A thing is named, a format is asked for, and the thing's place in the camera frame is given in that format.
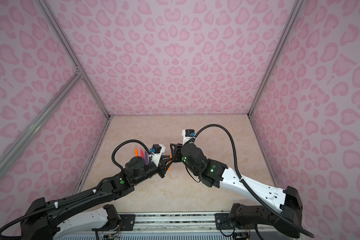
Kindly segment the orange pen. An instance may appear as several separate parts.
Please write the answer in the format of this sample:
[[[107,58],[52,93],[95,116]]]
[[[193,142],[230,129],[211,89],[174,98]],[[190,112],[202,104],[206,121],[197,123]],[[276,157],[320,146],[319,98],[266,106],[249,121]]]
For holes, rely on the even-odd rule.
[[[173,156],[170,155],[170,160],[167,162],[167,171],[171,169],[172,160],[173,160]]]

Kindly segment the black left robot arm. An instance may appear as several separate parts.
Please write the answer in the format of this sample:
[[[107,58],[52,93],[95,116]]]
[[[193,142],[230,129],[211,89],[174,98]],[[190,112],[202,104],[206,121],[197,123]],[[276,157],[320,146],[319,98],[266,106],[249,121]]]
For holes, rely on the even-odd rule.
[[[21,238],[55,240],[84,230],[120,230],[122,220],[110,202],[132,193],[136,185],[155,175],[163,178],[172,162],[172,157],[164,156],[157,164],[146,165],[143,158],[134,157],[120,173],[104,178],[92,189],[49,202],[35,200],[21,220]]]

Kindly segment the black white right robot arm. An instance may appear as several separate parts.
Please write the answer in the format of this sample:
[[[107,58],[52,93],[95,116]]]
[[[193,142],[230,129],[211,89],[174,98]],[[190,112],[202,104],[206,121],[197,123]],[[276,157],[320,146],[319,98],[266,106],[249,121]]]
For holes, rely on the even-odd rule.
[[[234,228],[268,225],[290,238],[301,236],[303,204],[297,189],[291,186],[276,188],[245,176],[239,177],[233,168],[207,158],[193,144],[171,144],[170,148],[173,162],[183,163],[199,183],[229,190],[257,202],[255,206],[233,204],[229,223]]]

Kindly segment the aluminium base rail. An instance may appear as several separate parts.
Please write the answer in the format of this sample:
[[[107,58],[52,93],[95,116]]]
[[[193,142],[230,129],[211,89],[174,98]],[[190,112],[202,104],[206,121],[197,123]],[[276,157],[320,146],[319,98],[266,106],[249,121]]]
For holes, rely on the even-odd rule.
[[[228,212],[120,213],[114,226],[108,227],[104,209],[77,214],[58,225],[55,240],[94,239],[238,239],[258,238],[254,225],[235,229]]]

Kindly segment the aluminium diagonal wall bar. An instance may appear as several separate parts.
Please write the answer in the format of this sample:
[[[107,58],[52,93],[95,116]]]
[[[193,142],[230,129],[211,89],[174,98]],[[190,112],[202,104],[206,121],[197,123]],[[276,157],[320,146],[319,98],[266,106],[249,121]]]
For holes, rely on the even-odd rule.
[[[77,71],[58,94],[46,105],[41,113],[28,125],[20,137],[11,145],[10,148],[0,158],[0,180],[9,171],[19,155],[32,142],[40,130],[49,121],[56,110],[69,96],[78,82],[82,79],[83,72]]]

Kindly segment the aluminium corner post right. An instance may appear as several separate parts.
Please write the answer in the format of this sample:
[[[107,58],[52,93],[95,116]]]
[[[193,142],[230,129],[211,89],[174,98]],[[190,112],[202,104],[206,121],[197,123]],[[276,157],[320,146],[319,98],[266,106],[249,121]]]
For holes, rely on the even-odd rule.
[[[291,10],[291,14],[287,18],[286,25],[281,32],[281,35],[279,37],[279,40],[277,41],[276,47],[273,51],[272,57],[270,58],[270,61],[267,65],[266,71],[263,75],[263,78],[260,82],[259,88],[255,94],[254,101],[250,107],[250,110],[248,112],[248,118],[251,119],[254,115],[256,106],[258,105],[258,102],[260,100],[260,97],[265,89],[265,86],[270,79],[270,76],[274,70],[274,68],[277,65],[277,62],[282,55],[283,49],[288,42],[288,39],[292,33],[292,30],[294,29],[298,18],[300,17],[301,13],[304,11],[304,8],[307,4],[307,1],[298,0],[294,2],[293,8]]]

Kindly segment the aluminium corner post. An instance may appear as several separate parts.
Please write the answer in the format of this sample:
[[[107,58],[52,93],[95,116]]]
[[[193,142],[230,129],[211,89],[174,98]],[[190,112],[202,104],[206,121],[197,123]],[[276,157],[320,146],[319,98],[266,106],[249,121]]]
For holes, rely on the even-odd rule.
[[[77,69],[78,73],[83,76],[84,84],[86,85],[86,87],[89,90],[90,94],[94,98],[95,103],[100,108],[100,110],[103,113],[103,115],[105,116],[105,118],[107,120],[109,120],[111,118],[110,113],[106,109],[103,101],[100,98],[100,95],[96,91],[96,89],[95,89],[94,85],[92,84],[89,76],[87,75],[82,63],[80,62],[80,60],[78,58],[78,55],[76,54],[72,44],[70,43],[69,39],[67,38],[64,30],[62,29],[62,27],[61,27],[61,25],[60,25],[60,23],[58,21],[58,18],[54,14],[54,12],[53,12],[51,6],[49,5],[48,1],[37,0],[37,1],[35,1],[35,3],[40,8],[42,14],[44,15],[44,17],[46,18],[48,24],[50,25],[50,27],[54,31],[56,37],[58,38],[58,40],[59,40],[59,42],[61,44],[61,46],[63,47],[64,51],[68,55],[69,59],[71,60],[71,62],[75,66],[75,68]]]
[[[260,100],[260,97],[265,89],[265,86],[270,79],[270,76],[274,70],[274,68],[277,65],[277,62],[282,55],[283,49],[288,42],[288,39],[292,33],[292,30],[294,29],[298,18],[300,17],[301,13],[304,11],[304,8],[307,4],[307,1],[298,0],[294,2],[293,8],[291,10],[291,14],[287,18],[286,25],[281,32],[281,35],[279,37],[279,40],[277,41],[276,47],[273,51],[272,57],[270,58],[270,61],[267,65],[266,71],[263,75],[263,78],[260,82],[259,88],[255,94],[254,101],[250,107],[250,110],[248,112],[248,118],[251,119],[254,115],[256,106],[258,105],[258,102]]]

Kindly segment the aluminium corner post left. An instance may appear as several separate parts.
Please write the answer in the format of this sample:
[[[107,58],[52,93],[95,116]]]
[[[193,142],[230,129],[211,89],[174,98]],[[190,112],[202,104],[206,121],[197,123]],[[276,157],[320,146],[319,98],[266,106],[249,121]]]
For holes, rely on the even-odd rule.
[[[83,76],[84,84],[86,85],[86,87],[89,90],[90,94],[94,98],[95,103],[100,108],[100,110],[103,113],[103,115],[105,116],[105,118],[107,120],[109,120],[111,118],[110,113],[106,109],[103,101],[100,98],[100,95],[96,91],[96,89],[95,89],[94,85],[92,84],[89,76],[87,75],[82,63],[80,62],[80,60],[78,58],[78,55],[76,54],[72,44],[70,43],[69,39],[67,38],[64,30],[62,29],[62,27],[61,27],[61,25],[60,25],[60,23],[58,21],[58,18],[54,14],[54,12],[53,12],[51,6],[49,5],[48,1],[37,0],[37,1],[35,1],[35,3],[40,8],[42,14],[44,15],[44,17],[46,18],[48,24],[50,25],[50,27],[54,31],[56,37],[58,38],[58,40],[59,40],[59,42],[61,44],[61,46],[63,47],[64,51],[68,55],[69,59],[71,60],[71,62],[75,66],[75,68],[77,69],[78,73]]]

